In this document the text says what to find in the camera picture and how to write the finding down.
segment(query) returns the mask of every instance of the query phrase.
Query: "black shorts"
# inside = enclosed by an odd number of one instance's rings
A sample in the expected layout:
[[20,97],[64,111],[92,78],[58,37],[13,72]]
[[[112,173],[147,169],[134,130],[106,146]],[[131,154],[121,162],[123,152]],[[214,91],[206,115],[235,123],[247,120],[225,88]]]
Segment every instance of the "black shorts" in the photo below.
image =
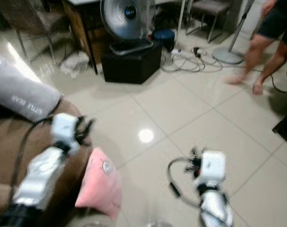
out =
[[266,38],[278,39],[284,32],[285,34],[282,41],[287,45],[287,13],[274,7],[270,13],[265,16],[258,34]]

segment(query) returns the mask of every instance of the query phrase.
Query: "brown sofa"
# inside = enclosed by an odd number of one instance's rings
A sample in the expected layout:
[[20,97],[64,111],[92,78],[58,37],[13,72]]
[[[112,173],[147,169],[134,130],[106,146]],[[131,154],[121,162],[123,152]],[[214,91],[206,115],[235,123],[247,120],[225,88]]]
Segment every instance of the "brown sofa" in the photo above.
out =
[[[53,113],[81,115],[78,109],[65,99],[59,102]],[[8,110],[4,111],[0,106],[0,214],[6,209],[16,153],[31,124]],[[30,160],[50,144],[50,124],[43,123],[31,133],[27,141],[18,183],[26,175]],[[37,227],[82,227],[92,224],[92,219],[96,217],[101,219],[99,222],[106,223],[107,226],[111,225],[107,216],[92,215],[92,213],[95,214],[94,211],[84,211],[74,207],[91,151],[91,147],[82,147],[77,155],[69,158],[56,184],[49,206],[37,222]]]

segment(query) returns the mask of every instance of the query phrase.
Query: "pink pillow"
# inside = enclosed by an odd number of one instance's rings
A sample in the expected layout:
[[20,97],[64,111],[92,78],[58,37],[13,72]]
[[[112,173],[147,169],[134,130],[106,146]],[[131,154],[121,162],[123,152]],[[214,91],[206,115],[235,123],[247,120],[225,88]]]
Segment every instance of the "pink pillow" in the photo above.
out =
[[122,187],[118,171],[101,149],[94,149],[75,206],[95,208],[115,219],[121,200]]

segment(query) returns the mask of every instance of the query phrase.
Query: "person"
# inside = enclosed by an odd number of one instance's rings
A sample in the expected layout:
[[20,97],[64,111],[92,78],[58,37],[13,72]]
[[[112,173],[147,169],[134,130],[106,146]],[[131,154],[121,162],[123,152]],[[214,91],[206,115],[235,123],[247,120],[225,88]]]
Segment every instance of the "person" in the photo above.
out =
[[264,21],[244,57],[244,70],[241,75],[228,81],[231,84],[240,84],[246,80],[251,69],[259,64],[265,49],[285,32],[275,54],[267,61],[263,72],[253,84],[252,90],[255,95],[262,95],[265,79],[287,61],[287,0],[268,0],[262,6],[261,16],[264,17]]

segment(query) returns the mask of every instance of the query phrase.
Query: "black box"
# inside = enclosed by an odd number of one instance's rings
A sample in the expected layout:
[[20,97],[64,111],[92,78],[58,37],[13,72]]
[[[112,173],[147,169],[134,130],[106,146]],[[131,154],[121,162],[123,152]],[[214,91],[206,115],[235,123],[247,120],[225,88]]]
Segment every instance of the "black box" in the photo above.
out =
[[142,84],[161,65],[161,44],[124,56],[113,53],[101,57],[105,81],[116,83]]

